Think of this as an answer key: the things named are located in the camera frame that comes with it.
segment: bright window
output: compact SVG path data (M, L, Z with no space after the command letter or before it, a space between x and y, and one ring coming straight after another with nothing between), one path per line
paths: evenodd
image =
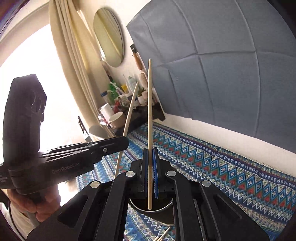
M50 25L47 25L27 38L0 67L0 151L3 151L3 116L10 84L14 78L29 74L37 75L47 95L40 150L82 142L83 133L78 125L81 114L65 79Z

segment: chopstick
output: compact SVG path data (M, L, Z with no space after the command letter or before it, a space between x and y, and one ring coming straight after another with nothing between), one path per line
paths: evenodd
M128 127L129 127L129 123L131 121L131 115L133 113L133 105L135 103L135 99L136 96L138 94L138 86L139 86L139 82L137 82L135 89L133 90L133 97L131 98L131 105L128 109L128 116L126 117L126 124L124 125L124 130L123 130L123 136L126 137L127 133L128 133ZM114 178L117 177L118 173L119 173L119 165L121 163L121 158L122 158L122 151L119 152L118 158L117 158L117 163L116 163L116 169L115 169L115 174L114 174Z
M148 210L151 210L152 209L152 192L153 192L152 60L151 59L149 59L148 66L149 66L148 67Z
M160 237L156 237L153 241L162 241L162 239L168 233L169 230L170 230L170 227L168 227L167 230Z

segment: blue patterned carpet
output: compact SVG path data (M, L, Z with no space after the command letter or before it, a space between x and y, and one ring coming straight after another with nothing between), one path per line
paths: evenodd
M153 129L160 158L168 160L190 180L210 180L258 223L270 240L280 234L295 211L295 177L160 124L155 123ZM132 161L142 158L142 149L147 147L147 125L128 138L130 145L123 153L122 172L129 170ZM117 156L103 157L93 171L77 177L79 190L93 180L113 180ZM124 240L152 241L166 228L129 207ZM174 234L173 229L164 240L173 241Z

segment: beige bowl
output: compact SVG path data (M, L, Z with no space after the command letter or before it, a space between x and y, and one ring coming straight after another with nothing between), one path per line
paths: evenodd
M112 124L114 128L124 127L126 123L126 117L123 112L117 112L109 118L109 122Z

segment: black cable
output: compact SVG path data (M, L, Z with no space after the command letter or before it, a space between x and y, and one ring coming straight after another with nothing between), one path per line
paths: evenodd
M11 219L11 222L12 222L12 224L13 224L13 226L15 227L15 229L17 230L17 232L19 233L19 235L23 238L23 240L26 240L25 238L24 238L24 236L22 236L22 234L20 233L20 231L18 230L18 228L17 228L17 226L15 225L15 222L14 222L14 220L13 220L13 218L12 218L12 214L11 214L11 205L10 205L11 203L10 203L10 200L8 200L8 212L9 212L9 216L10 216L10 219Z

